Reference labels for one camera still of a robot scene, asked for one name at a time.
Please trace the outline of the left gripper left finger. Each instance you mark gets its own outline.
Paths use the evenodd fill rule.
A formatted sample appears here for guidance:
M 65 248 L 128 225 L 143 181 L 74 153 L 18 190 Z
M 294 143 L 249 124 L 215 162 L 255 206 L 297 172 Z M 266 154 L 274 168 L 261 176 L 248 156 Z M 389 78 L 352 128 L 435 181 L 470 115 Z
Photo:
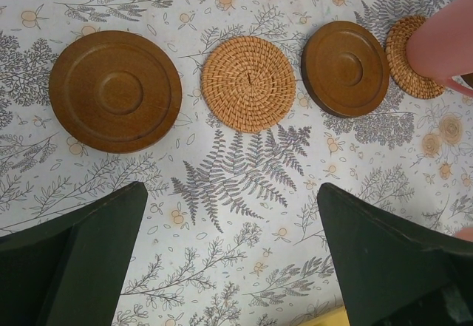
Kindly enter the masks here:
M 1 324 L 110 325 L 147 197 L 133 182 L 1 237 Z

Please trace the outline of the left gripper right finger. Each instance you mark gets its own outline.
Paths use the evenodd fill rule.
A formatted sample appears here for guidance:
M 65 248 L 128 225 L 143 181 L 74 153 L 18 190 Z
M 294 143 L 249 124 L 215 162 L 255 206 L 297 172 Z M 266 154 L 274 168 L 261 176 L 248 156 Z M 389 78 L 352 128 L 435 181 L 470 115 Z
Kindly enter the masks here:
M 472 243 L 376 208 L 332 183 L 319 214 L 351 325 L 471 325 Z

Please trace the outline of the brown wooden coaster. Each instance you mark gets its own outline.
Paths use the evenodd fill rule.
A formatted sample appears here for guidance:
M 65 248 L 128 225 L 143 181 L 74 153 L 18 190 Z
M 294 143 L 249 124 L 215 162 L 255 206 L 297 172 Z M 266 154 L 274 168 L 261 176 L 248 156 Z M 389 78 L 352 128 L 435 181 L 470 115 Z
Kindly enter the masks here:
M 376 37 L 351 21 L 332 21 L 307 40 L 301 74 L 315 103 L 330 115 L 373 112 L 389 87 L 389 66 Z
M 102 152 L 130 153 L 167 134 L 183 91 L 176 67 L 155 43 L 108 30 L 79 38 L 59 55 L 49 96 L 71 136 Z

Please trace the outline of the pink mug cream inside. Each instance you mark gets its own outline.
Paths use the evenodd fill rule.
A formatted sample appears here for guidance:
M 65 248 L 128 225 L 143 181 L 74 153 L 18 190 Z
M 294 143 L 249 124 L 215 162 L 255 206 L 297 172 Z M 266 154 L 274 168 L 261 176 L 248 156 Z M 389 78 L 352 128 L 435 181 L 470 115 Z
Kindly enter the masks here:
M 454 0 L 427 19 L 410 36 L 406 57 L 418 75 L 472 96 L 453 80 L 472 72 L 472 0 Z

